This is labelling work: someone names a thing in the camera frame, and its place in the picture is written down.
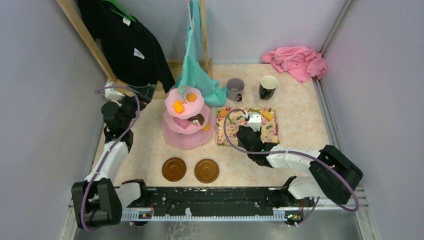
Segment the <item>floral serving tray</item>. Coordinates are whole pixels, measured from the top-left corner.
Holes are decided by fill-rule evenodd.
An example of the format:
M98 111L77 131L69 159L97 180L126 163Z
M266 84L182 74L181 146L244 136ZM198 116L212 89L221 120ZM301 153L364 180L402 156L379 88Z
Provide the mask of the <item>floral serving tray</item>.
M227 135L231 142L233 144L237 144L238 140L236 137L236 133L239 130L240 126L247 126L247 121L245 119L245 115L240 112L236 111L234 113L231 113L227 122L224 123L225 118L219 116L220 110L227 110L230 112L233 110L232 107L220 107L216 111L216 144L218 146L222 147L230 147L231 145L225 138L224 129L226 129ZM272 107L243 107L242 110L246 112L247 114L251 112L258 112L261 115L262 118L262 126L261 126L261 140L263 142L270 142L270 143L280 143L279 139L279 124L278 124L278 118L277 118L277 110ZM262 116L262 112L269 111L274 115L274 119L271 121L268 121Z

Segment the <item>orange round cookie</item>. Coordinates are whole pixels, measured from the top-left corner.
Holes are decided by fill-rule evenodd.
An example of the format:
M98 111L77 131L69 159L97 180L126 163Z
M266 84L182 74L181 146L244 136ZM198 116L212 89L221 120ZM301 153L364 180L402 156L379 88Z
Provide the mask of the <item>orange round cookie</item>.
M210 130L210 128L211 128L211 124L207 123L201 130L203 132L208 132Z

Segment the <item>pink wafer biscuit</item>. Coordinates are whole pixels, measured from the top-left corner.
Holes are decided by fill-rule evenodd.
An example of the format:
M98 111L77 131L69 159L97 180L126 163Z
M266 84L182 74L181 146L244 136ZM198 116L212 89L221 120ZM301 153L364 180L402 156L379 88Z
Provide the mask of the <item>pink wafer biscuit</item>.
M180 119L178 117L173 117L172 121L181 129L185 130L191 124L191 122L187 119Z

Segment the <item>chocolate cake slice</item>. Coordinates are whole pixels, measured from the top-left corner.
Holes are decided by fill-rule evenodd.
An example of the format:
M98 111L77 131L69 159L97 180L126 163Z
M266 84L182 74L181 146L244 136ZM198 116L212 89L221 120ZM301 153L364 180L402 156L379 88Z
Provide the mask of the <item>chocolate cake slice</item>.
M205 122L204 116L200 113L188 118L187 120L196 126L202 126Z

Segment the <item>brown wooden coaster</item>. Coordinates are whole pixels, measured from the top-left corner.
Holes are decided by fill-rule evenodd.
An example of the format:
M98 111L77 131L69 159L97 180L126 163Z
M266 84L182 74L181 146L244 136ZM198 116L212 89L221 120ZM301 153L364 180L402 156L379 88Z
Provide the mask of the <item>brown wooden coaster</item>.
M204 184L214 182L220 174L218 164L212 159L202 159L194 167L194 175L196 179Z
M181 158L171 157L163 163L161 172L166 180L178 182L186 175L187 166Z

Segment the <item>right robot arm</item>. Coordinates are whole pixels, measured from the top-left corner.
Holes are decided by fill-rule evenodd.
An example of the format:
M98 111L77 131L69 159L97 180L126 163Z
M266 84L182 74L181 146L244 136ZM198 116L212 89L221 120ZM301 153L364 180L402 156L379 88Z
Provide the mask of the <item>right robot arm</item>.
M338 148L325 145L320 150L300 150L281 144L263 142L251 127L241 126L236 133L239 148L257 165L286 168L310 173L294 177L285 184L281 199L287 206L295 206L301 199L323 197L338 205L345 205L363 178L363 172Z

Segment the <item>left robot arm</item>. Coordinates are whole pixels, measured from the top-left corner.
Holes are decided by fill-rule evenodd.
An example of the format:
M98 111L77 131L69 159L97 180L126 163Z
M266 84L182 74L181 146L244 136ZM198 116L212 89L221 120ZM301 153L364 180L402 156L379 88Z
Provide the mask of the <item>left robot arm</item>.
M152 101L156 85L124 86L123 89L131 92L131 96L119 92L119 89L108 81L103 88L95 91L107 99L101 107L105 124L104 148L91 172L71 187L77 226L88 232L119 224L127 207L151 208L153 204L144 180L129 180L119 187L114 186L114 181L133 147L131 128L141 111Z

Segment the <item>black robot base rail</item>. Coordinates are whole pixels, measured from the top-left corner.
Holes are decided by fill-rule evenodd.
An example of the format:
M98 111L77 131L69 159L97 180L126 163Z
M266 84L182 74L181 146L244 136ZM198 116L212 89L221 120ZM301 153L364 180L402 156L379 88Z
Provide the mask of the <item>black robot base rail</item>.
M143 190L129 207L148 208L155 217L183 216L186 209L194 217L262 217L272 216L274 209L314 204L282 187L155 187Z

